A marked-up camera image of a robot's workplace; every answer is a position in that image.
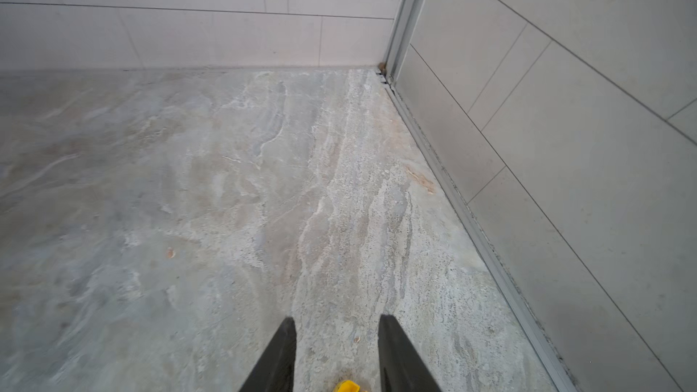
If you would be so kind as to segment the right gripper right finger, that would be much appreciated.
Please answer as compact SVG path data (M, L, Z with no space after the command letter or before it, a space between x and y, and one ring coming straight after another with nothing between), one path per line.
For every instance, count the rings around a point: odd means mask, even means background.
M379 369L382 392L441 392L417 350L392 315L379 319Z

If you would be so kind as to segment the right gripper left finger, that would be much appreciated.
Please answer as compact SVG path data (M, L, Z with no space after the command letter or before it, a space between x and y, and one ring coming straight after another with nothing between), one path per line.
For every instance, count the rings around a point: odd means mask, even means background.
M283 319L244 381L240 392L292 392L297 332L292 317Z

